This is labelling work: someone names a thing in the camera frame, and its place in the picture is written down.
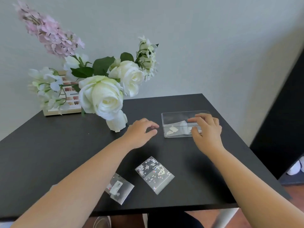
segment person's leg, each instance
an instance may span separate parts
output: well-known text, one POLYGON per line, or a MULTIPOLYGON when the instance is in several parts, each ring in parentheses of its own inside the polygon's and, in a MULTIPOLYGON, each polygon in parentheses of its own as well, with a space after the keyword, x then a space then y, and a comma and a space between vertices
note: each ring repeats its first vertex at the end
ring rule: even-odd
POLYGON ((199 220, 186 212, 150 213, 148 215, 148 228, 204 228, 199 220))

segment table leg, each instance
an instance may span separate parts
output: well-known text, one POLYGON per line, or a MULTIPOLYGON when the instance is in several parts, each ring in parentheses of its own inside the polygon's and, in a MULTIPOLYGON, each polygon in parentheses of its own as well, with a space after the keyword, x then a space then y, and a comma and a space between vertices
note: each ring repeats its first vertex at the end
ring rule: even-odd
POLYGON ((212 228, 225 228, 239 208, 221 209, 212 228))

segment wooden floor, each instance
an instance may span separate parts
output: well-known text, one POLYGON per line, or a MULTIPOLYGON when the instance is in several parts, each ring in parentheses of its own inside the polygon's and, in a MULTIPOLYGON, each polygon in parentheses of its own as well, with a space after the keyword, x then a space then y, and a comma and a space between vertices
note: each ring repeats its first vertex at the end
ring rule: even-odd
MULTIPOLYGON (((292 197, 292 204, 304 212, 304 185, 285 187, 286 191, 292 197)), ((210 228, 218 215, 218 210, 200 210, 189 211, 193 217, 198 219, 205 228, 210 228)), ((92 228, 96 218, 89 218, 83 228, 92 228)), ((112 228, 144 228, 142 215, 120 215, 111 216, 112 228)), ((231 219, 226 228, 250 228, 242 211, 239 209, 235 216, 231 219)))

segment left hand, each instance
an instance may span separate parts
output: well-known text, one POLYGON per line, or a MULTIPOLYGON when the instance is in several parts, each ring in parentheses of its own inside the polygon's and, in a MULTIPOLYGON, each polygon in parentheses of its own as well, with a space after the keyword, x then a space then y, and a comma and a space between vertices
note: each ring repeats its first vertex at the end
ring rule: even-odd
POLYGON ((155 128, 159 128, 159 125, 155 122, 149 121, 146 118, 143 118, 130 125, 121 139, 123 139, 126 144, 130 145, 131 149, 136 149, 142 147, 147 143, 147 141, 157 134, 157 130, 155 128), (146 130, 149 127, 153 130, 146 133, 146 130))

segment label sticker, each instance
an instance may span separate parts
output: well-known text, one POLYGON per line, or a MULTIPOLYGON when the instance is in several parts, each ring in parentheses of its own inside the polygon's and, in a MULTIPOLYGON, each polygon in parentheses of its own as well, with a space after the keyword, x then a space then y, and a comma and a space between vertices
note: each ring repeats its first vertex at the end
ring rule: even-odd
POLYGON ((119 190, 119 188, 123 185, 122 182, 120 181, 116 181, 116 183, 114 184, 114 186, 112 187, 112 189, 110 190, 110 194, 116 194, 117 191, 119 190))

